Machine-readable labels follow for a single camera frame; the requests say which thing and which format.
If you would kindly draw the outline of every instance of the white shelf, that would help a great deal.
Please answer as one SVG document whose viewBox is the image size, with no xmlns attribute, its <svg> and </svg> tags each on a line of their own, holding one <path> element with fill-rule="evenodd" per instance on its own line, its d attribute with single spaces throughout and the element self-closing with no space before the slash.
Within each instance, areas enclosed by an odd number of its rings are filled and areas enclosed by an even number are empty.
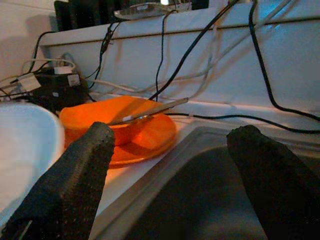
<svg viewBox="0 0 320 240">
<path fill-rule="evenodd" d="M 260 3 L 257 6 L 255 19 L 262 20 L 279 4 L 279 2 L 280 0 L 272 1 L 272 3 Z M 250 8 L 250 3 L 236 4 L 218 23 L 218 27 L 232 28 L 247 26 Z M 200 31 L 216 14 L 216 8 L 172 14 L 167 18 L 165 32 L 167 34 L 178 34 Z M 293 0 L 288 4 L 288 6 L 280 11 L 270 23 L 292 22 L 316 18 L 320 18 L 319 0 Z M 162 19 L 163 16 L 122 22 L 113 38 L 124 39 L 160 35 Z M 104 38 L 108 26 L 109 24 L 106 24 L 47 34 L 43 37 L 41 46 L 56 46 L 100 41 Z"/>
</svg>

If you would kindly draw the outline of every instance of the electronic device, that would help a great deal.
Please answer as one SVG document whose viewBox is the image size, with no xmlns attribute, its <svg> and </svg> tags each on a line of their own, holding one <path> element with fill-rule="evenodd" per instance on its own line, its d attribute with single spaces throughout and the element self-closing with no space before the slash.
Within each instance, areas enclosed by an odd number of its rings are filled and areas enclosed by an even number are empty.
<svg viewBox="0 0 320 240">
<path fill-rule="evenodd" d="M 57 74 L 53 67 L 44 67 L 34 76 L 38 83 L 35 89 L 13 98 L 14 101 L 25 101 L 42 106 L 56 113 L 65 107 L 73 107 L 85 103 L 88 100 L 88 88 L 80 80 L 77 73 Z"/>
</svg>

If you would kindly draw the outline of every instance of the black cable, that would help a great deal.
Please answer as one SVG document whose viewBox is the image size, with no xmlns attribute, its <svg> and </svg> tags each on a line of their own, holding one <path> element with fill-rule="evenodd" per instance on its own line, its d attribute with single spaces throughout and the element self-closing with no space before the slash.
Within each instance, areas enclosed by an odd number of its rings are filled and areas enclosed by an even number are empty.
<svg viewBox="0 0 320 240">
<path fill-rule="evenodd" d="M 42 64 L 37 70 L 35 70 L 35 71 L 32 71 L 31 73 L 33 73 L 33 74 L 35 74 L 35 73 L 38 73 L 41 69 L 43 69 L 44 68 L 44 66 L 45 65 L 47 65 L 48 63 L 50 63 L 51 62 L 51 60 L 49 60 L 49 61 L 46 61 L 44 64 Z M 20 75 L 20 76 L 18 76 L 15 80 L 12 80 L 11 82 L 9 82 L 10 84 L 14 84 L 14 83 L 17 83 L 18 81 L 19 81 L 19 79 L 18 78 L 20 78 L 20 77 L 22 77 L 22 76 L 24 76 L 24 75 L 27 75 L 27 74 L 29 74 L 29 73 L 24 73 L 24 74 L 22 74 L 22 75 Z"/>
<path fill-rule="evenodd" d="M 285 129 L 287 131 L 293 132 L 293 133 L 299 133 L 299 134 L 320 134 L 320 130 L 304 130 L 304 129 L 296 129 L 291 128 L 288 126 L 284 126 L 282 124 L 276 123 L 274 121 L 270 121 L 261 117 L 257 116 L 250 116 L 250 115 L 244 115 L 244 114 L 232 114 L 232 115 L 224 115 L 224 116 L 202 116 L 202 115 L 189 115 L 187 113 L 166 113 L 168 116 L 187 116 L 187 117 L 194 117 L 199 119 L 206 119 L 206 120 L 218 120 L 218 119 L 230 119 L 230 118 L 245 118 L 245 119 L 253 119 L 258 120 L 267 124 L 274 125 L 278 128 Z"/>
<path fill-rule="evenodd" d="M 7 95 L 0 96 L 0 98 L 5 98 L 5 97 L 9 98 L 9 97 L 12 97 L 12 96 L 17 96 L 17 95 L 22 95 L 22 94 L 29 94 L 29 93 L 31 93 L 31 91 L 24 91 L 24 92 L 20 92 L 20 93 L 12 93 L 12 94 L 7 94 Z"/>
<path fill-rule="evenodd" d="M 175 71 L 173 72 L 172 76 L 169 78 L 169 80 L 165 83 L 165 85 L 157 91 L 155 94 L 153 94 L 149 100 L 153 100 L 156 98 L 160 93 L 162 93 L 175 79 L 176 75 L 178 74 L 179 70 L 181 69 L 182 65 L 184 64 L 185 60 L 187 59 L 188 55 L 194 49 L 194 47 L 197 45 L 199 40 L 205 35 L 205 33 L 210 29 L 210 27 L 216 23 L 230 8 L 232 8 L 239 0 L 233 0 L 229 2 L 227 6 L 225 6 L 206 26 L 205 28 L 199 33 L 199 35 L 195 38 L 195 40 L 192 42 L 192 44 L 189 46 L 187 51 L 184 53 L 183 57 L 181 58 L 178 66 L 176 67 Z"/>
<path fill-rule="evenodd" d="M 36 41 L 35 48 L 34 48 L 33 59 L 37 58 L 38 48 L 39 48 L 39 44 L 40 44 L 42 37 L 46 34 L 53 34 L 53 33 L 56 33 L 56 32 L 55 31 L 45 31 L 38 37 L 38 40 Z M 35 66 L 35 62 L 33 61 L 33 62 L 31 62 L 30 68 L 26 73 L 27 74 L 31 73 L 34 66 Z"/>
<path fill-rule="evenodd" d="M 177 10 L 177 3 L 176 3 L 176 0 L 173 0 L 173 3 L 174 3 L 174 9 Z"/>
<path fill-rule="evenodd" d="M 270 85 L 270 82 L 269 82 L 269 77 L 268 77 L 268 74 L 267 74 L 267 70 L 266 70 L 266 67 L 265 67 L 265 64 L 264 64 L 264 60 L 263 60 L 263 57 L 262 57 L 262 54 L 261 54 L 261 51 L 260 51 L 260 48 L 259 48 L 259 44 L 258 44 L 258 40 L 257 40 L 257 36 L 256 36 L 256 31 L 255 31 L 255 25 L 253 23 L 253 15 L 254 15 L 254 11 L 255 11 L 256 6 L 257 6 L 257 0 L 253 0 L 253 4 L 252 4 L 252 7 L 251 7 L 250 13 L 249 13 L 249 28 L 250 28 L 250 33 L 251 33 L 251 38 L 252 38 L 252 41 L 253 41 L 254 49 L 255 49 L 256 55 L 257 55 L 258 60 L 259 60 L 259 64 L 260 64 L 261 72 L 262 72 L 263 79 L 264 79 L 264 82 L 265 82 L 265 86 L 266 86 L 266 89 L 267 89 L 267 92 L 268 92 L 268 96 L 269 96 L 269 99 L 270 99 L 272 105 L 275 108 L 277 108 L 277 109 L 279 109 L 281 111 L 302 115 L 302 116 L 305 116 L 307 118 L 311 118 L 311 119 L 314 119 L 314 120 L 320 122 L 320 117 L 318 117 L 316 115 L 313 115 L 313 114 L 310 114 L 310 113 L 307 113 L 307 112 L 303 112 L 303 111 L 299 111 L 299 110 L 296 110 L 296 109 L 286 108 L 286 107 L 280 106 L 276 102 L 276 100 L 274 98 L 274 95 L 272 93 L 272 89 L 271 89 L 271 85 Z"/>
<path fill-rule="evenodd" d="M 0 87 L 0 91 L 3 92 L 4 95 L 5 95 L 5 96 L 0 96 L 0 98 L 5 98 L 5 97 L 7 97 L 7 98 L 9 98 L 9 99 L 11 100 L 11 96 L 10 96 L 5 90 L 3 90 L 1 87 Z"/>
<path fill-rule="evenodd" d="M 165 23 L 166 23 L 166 19 L 167 17 L 172 14 L 173 12 L 175 12 L 176 10 L 172 10 L 170 12 L 168 12 L 164 18 L 162 19 L 162 31 L 161 31 L 161 60 L 158 66 L 158 69 L 156 71 L 156 75 L 155 75 L 155 89 L 158 92 L 159 91 L 159 86 L 158 86 L 158 77 L 159 77 L 159 72 L 162 66 L 162 63 L 164 61 L 164 39 L 165 39 Z"/>
<path fill-rule="evenodd" d="M 85 94 L 89 97 L 89 99 L 92 101 L 92 102 L 96 102 L 97 100 L 95 100 L 92 96 L 90 96 L 90 94 L 86 91 Z"/>
<path fill-rule="evenodd" d="M 43 69 L 45 67 L 45 65 L 47 65 L 48 63 L 50 63 L 51 60 L 46 61 L 44 64 L 42 64 L 37 70 L 33 71 L 33 73 L 38 73 L 40 72 L 41 69 Z"/>
<path fill-rule="evenodd" d="M 113 37 L 116 29 L 119 27 L 120 23 L 121 22 L 119 22 L 117 24 L 117 26 L 115 26 L 115 28 L 113 30 L 111 30 L 111 27 L 113 26 L 114 23 L 112 22 L 109 25 L 109 27 L 107 29 L 107 32 L 106 32 L 106 34 L 105 34 L 105 36 L 104 36 L 104 38 L 102 40 L 101 46 L 100 46 L 98 67 L 96 68 L 96 70 L 92 74 L 90 74 L 89 76 L 85 77 L 85 79 L 88 79 L 89 77 L 91 77 L 94 74 L 95 74 L 94 80 L 96 80 L 98 78 L 100 70 L 101 70 L 101 67 L 102 67 L 103 55 L 107 51 L 108 46 L 110 44 L 110 41 L 112 40 L 112 37 Z M 95 85 L 95 83 L 93 82 L 92 85 L 88 89 L 91 89 L 94 85 Z"/>
</svg>

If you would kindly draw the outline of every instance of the white plate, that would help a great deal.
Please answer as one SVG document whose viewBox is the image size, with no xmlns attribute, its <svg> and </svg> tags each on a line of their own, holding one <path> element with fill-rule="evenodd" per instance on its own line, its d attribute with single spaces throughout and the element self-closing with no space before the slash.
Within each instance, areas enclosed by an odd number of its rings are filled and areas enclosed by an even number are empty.
<svg viewBox="0 0 320 240">
<path fill-rule="evenodd" d="M 63 128 L 51 112 L 28 103 L 0 103 L 0 226 L 63 147 Z"/>
</svg>

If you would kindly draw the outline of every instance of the label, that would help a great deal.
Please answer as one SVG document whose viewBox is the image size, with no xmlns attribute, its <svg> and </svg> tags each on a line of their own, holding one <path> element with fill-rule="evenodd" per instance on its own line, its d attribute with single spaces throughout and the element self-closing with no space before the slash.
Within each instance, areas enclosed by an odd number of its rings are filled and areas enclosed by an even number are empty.
<svg viewBox="0 0 320 240">
<path fill-rule="evenodd" d="M 70 87 L 80 85 L 80 78 L 78 74 L 73 74 L 68 76 L 68 82 Z"/>
<path fill-rule="evenodd" d="M 38 89 L 41 87 L 37 78 L 33 73 L 28 73 L 26 75 L 18 77 L 19 83 L 22 85 L 23 89 L 27 92 Z"/>
</svg>

